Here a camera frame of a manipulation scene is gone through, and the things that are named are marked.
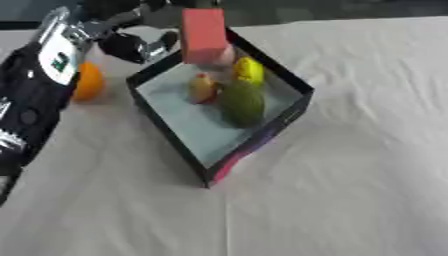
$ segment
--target avocado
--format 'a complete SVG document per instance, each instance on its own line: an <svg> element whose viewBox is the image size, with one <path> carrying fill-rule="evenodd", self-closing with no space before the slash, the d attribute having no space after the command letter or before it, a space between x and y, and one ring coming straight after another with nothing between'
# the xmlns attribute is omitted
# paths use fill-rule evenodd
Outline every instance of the avocado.
<svg viewBox="0 0 448 256"><path fill-rule="evenodd" d="M245 81L235 81L223 88L218 104L226 120L240 128L258 124L264 116L262 89Z"/></svg>

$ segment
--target black tray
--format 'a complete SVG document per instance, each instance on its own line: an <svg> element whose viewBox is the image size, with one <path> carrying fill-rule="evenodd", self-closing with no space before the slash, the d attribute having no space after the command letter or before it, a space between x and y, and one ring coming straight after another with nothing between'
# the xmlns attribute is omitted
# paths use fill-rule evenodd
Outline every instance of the black tray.
<svg viewBox="0 0 448 256"><path fill-rule="evenodd" d="M221 120L213 106L187 100L188 82L199 68L182 62L177 51L127 79L136 105L155 123L190 164L206 187L221 180L239 159L275 137L307 109L314 89L272 58L227 29L238 52L265 70L265 122L237 129Z"/></svg>

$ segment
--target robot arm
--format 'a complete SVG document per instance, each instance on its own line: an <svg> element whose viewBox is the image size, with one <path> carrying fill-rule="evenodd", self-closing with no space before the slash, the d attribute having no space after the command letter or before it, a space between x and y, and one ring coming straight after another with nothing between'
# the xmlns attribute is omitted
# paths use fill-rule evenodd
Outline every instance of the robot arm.
<svg viewBox="0 0 448 256"><path fill-rule="evenodd" d="M107 0L94 1L110 5ZM41 151L58 124L75 89L78 65L92 45L99 42L108 54L143 63L161 48L171 47L177 41L176 34L171 32L147 44L136 36L118 34L117 29L139 24L144 8L155 11L167 3L188 2L150 0L142 4L126 0L126 6L113 5L104 12L101 5L85 4L73 13L61 7L45 18L27 45L0 65L0 206L22 169ZM107 20L98 21L106 16ZM129 49L123 52L123 47L114 48L117 44Z"/></svg>

